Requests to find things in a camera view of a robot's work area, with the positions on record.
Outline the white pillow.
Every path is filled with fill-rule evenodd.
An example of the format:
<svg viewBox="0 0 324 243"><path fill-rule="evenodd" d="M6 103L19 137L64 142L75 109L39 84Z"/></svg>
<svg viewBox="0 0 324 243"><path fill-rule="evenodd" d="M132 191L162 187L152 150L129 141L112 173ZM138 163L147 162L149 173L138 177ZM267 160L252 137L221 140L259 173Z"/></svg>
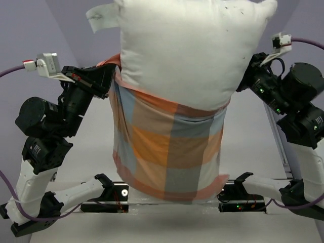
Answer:
<svg viewBox="0 0 324 243"><path fill-rule="evenodd" d="M277 1L116 1L120 84L201 110L228 104Z"/></svg>

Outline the colourful checked pillowcase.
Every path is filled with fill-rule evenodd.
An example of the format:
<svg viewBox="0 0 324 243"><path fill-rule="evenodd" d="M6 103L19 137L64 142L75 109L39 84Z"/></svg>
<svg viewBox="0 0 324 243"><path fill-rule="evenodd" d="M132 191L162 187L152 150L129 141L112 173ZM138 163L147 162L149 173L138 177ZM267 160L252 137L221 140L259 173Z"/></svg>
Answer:
<svg viewBox="0 0 324 243"><path fill-rule="evenodd" d="M109 101L114 121L113 160L130 187L181 204L212 200L229 177L220 174L226 106L204 111L129 88L114 65Z"/></svg>

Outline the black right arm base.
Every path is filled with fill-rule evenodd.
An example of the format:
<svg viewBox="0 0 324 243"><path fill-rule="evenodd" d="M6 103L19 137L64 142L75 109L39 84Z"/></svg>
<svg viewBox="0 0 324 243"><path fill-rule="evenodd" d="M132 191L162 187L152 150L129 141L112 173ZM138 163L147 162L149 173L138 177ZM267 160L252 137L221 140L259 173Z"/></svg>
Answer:
<svg viewBox="0 0 324 243"><path fill-rule="evenodd" d="M229 180L217 195L220 213L266 212L263 196L243 192L235 180Z"/></svg>

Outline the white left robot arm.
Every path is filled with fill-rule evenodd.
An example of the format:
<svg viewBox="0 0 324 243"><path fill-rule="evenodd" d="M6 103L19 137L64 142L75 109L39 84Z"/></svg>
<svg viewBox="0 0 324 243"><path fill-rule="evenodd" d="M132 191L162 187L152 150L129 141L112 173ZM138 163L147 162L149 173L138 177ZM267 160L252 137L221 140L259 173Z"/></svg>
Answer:
<svg viewBox="0 0 324 243"><path fill-rule="evenodd" d="M65 66L57 104L39 97L22 104L15 121L27 136L20 175L17 185L10 187L12 198L1 205L1 216L12 221L16 237L47 229L65 217L68 209L88 200L111 197L114 184L104 174L60 192L47 191L47 186L72 148L67 139L77 134L92 99L108 97L115 71L115 64Z"/></svg>

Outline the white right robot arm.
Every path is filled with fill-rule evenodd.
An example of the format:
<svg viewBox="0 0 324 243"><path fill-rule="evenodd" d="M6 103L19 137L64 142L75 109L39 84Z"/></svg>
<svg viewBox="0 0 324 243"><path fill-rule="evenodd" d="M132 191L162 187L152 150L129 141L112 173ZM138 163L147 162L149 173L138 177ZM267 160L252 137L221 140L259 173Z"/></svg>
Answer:
<svg viewBox="0 0 324 243"><path fill-rule="evenodd" d="M323 220L323 110L312 104L323 92L323 75L298 62L278 76L270 65L267 54L254 54L238 91L251 90L282 115L278 125L297 155L302 178L286 182L246 172L235 179L233 193L267 197L296 215Z"/></svg>

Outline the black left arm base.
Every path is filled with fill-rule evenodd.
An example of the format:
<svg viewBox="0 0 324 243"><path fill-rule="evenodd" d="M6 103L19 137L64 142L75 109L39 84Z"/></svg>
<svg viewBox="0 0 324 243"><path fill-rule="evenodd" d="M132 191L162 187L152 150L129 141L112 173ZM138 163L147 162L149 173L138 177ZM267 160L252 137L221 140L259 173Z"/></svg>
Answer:
<svg viewBox="0 0 324 243"><path fill-rule="evenodd" d="M113 182L104 174L97 174L94 178L102 183L104 190L100 197L84 202L80 210L83 213L127 213L128 184Z"/></svg>

